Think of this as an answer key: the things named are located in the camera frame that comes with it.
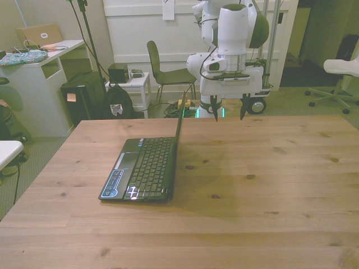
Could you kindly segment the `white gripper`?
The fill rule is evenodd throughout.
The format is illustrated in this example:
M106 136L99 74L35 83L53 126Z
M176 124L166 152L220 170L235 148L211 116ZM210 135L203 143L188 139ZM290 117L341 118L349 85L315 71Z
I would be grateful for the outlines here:
M224 72L206 72L202 74L200 80L200 94L210 96L210 105L213 116L216 121L221 117L222 99L217 95L239 95L242 107L240 110L240 120L243 120L247 109L250 106L250 94L260 92L262 90L262 75L264 69L259 67L247 67L241 73L224 73Z

